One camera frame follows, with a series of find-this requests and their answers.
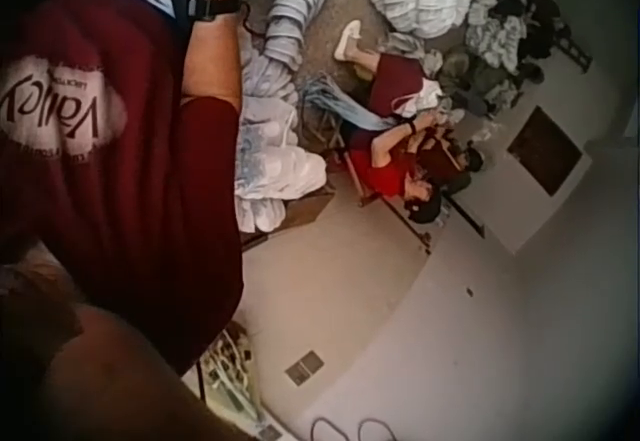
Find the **white wall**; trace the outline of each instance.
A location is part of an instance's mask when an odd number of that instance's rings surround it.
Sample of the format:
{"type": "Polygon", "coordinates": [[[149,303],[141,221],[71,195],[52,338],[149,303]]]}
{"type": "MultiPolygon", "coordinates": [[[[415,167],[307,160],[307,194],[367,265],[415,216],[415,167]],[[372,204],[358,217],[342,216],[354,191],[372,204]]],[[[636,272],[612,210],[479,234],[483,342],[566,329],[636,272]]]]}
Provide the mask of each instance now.
{"type": "MultiPolygon", "coordinates": [[[[497,241],[452,215],[388,324],[290,427],[309,439],[311,422],[325,416],[355,440],[358,422],[373,416],[403,441],[517,439],[523,300],[511,263],[497,241]]],[[[364,441],[385,434],[372,429],[364,441]]],[[[340,438],[323,429],[316,439],[340,438]]]]}
{"type": "Polygon", "coordinates": [[[495,165],[476,175],[462,202],[483,220],[500,242],[516,253],[549,220],[577,186],[590,165],[588,155],[554,195],[549,196],[507,149],[529,116],[540,106],[558,126],[583,148],[587,141],[603,136],[612,122],[620,94],[594,62],[587,74],[562,54],[541,63],[546,80],[535,86],[520,103],[503,113],[497,123],[504,126],[482,146],[492,153],[495,165]]]}
{"type": "Polygon", "coordinates": [[[528,386],[518,439],[595,439],[637,382],[638,150],[593,157],[584,182],[517,257],[528,386]]]}

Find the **person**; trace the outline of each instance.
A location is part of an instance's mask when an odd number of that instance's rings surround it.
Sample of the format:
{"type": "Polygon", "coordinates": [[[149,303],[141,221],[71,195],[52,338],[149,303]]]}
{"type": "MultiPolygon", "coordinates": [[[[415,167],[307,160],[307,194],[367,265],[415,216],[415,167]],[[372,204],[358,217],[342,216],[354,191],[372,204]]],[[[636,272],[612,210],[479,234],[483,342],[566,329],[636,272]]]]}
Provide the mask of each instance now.
{"type": "Polygon", "coordinates": [[[425,113],[382,133],[358,128],[348,121],[340,125],[340,135],[358,179],[375,193],[402,197],[409,219],[418,224],[434,221],[442,204],[439,190],[426,181],[415,163],[420,140],[415,134],[430,126],[433,119],[432,114],[425,113]],[[403,152],[400,143],[407,138],[403,152]]]}
{"type": "Polygon", "coordinates": [[[428,179],[448,194],[456,194],[471,184],[471,173],[479,172],[484,158],[469,141],[461,149],[446,127],[429,128],[421,133],[417,152],[417,163],[428,179]]]}
{"type": "Polygon", "coordinates": [[[113,313],[0,267],[0,426],[20,439],[248,441],[113,313]]]}
{"type": "Polygon", "coordinates": [[[0,264],[42,241],[184,373],[243,289],[237,0],[0,1],[0,264]]]}
{"type": "MultiPolygon", "coordinates": [[[[397,118],[396,109],[402,102],[422,89],[422,67],[416,60],[402,56],[361,50],[359,31],[360,21],[352,21],[345,27],[334,57],[375,76],[367,105],[374,118],[397,118]]],[[[348,119],[340,127],[359,180],[377,194],[402,197],[409,219],[419,224],[432,222],[442,203],[438,189],[424,179],[424,173],[415,164],[416,136],[435,120],[434,112],[424,112],[415,120],[405,120],[388,129],[382,125],[376,130],[366,129],[348,119]],[[405,153],[401,148],[407,140],[405,153]]]]}

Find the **black cable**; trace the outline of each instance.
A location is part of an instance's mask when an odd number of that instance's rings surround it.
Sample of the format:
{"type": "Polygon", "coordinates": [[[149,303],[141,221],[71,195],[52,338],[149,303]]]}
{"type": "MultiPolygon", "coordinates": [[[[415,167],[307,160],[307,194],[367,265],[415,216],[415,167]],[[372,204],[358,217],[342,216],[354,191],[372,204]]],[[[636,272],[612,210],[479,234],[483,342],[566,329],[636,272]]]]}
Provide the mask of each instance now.
{"type": "Polygon", "coordinates": [[[242,1],[240,4],[246,9],[246,14],[244,15],[244,19],[242,20],[242,26],[244,27],[244,29],[246,29],[250,34],[252,34],[257,38],[260,38],[260,39],[266,38],[266,33],[259,33],[249,26],[249,16],[251,15],[251,5],[246,1],[242,1]]]}
{"type": "Polygon", "coordinates": [[[389,427],[389,425],[387,423],[385,423],[384,421],[380,421],[379,419],[375,419],[375,418],[366,418],[366,419],[363,419],[362,421],[360,421],[360,424],[358,424],[358,441],[362,441],[362,428],[364,428],[364,425],[367,424],[367,423],[378,424],[378,425],[382,426],[391,435],[391,439],[389,441],[398,441],[396,439],[395,433],[392,431],[392,429],[389,427]]]}
{"type": "Polygon", "coordinates": [[[196,361],[196,372],[198,373],[198,390],[200,391],[200,399],[207,404],[207,395],[204,392],[204,376],[202,376],[202,365],[200,360],[196,361]]]}
{"type": "Polygon", "coordinates": [[[316,426],[320,423],[324,423],[327,426],[329,426],[331,429],[333,429],[336,433],[338,433],[345,441],[349,441],[349,436],[347,436],[347,434],[342,431],[340,428],[338,428],[335,424],[333,424],[331,421],[329,421],[327,418],[316,418],[313,423],[311,424],[311,430],[309,432],[309,441],[315,441],[315,430],[316,430],[316,426]]]}

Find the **maroon t-shirt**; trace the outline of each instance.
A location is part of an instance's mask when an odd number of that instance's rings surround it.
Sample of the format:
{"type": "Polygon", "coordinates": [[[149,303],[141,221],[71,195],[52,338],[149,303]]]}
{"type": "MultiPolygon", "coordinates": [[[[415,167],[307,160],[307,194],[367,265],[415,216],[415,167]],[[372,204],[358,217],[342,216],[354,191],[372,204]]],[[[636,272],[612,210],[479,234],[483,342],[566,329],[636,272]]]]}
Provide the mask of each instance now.
{"type": "Polygon", "coordinates": [[[144,0],[47,0],[0,76],[0,253],[41,239],[179,372],[242,293],[238,113],[180,106],[183,61],[144,0]]]}

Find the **leg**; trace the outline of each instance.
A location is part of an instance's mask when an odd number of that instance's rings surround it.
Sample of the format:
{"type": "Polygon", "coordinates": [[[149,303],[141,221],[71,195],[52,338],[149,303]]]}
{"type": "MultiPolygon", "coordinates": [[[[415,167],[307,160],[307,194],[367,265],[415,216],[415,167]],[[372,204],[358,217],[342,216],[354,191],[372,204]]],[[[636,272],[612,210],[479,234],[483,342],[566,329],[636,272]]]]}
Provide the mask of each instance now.
{"type": "Polygon", "coordinates": [[[358,47],[358,39],[360,39],[360,21],[354,20],[342,30],[342,35],[333,56],[338,61],[353,63],[375,74],[378,70],[380,54],[374,51],[361,50],[358,47]]]}
{"type": "Polygon", "coordinates": [[[347,47],[344,51],[345,58],[348,62],[366,69],[372,74],[378,71],[380,64],[380,53],[370,50],[361,50],[358,47],[358,40],[354,38],[347,39],[347,47]]]}

